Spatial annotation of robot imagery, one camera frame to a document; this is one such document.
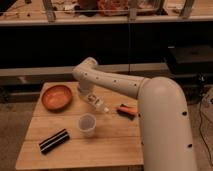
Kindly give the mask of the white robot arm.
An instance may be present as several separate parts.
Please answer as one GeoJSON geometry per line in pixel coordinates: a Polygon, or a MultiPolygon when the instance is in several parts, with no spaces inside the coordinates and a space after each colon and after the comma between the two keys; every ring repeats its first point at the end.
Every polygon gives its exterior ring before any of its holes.
{"type": "Polygon", "coordinates": [[[75,66],[78,92],[95,85],[137,100],[145,171],[198,171],[187,102],[182,88],[168,77],[107,73],[88,57],[75,66]]]}

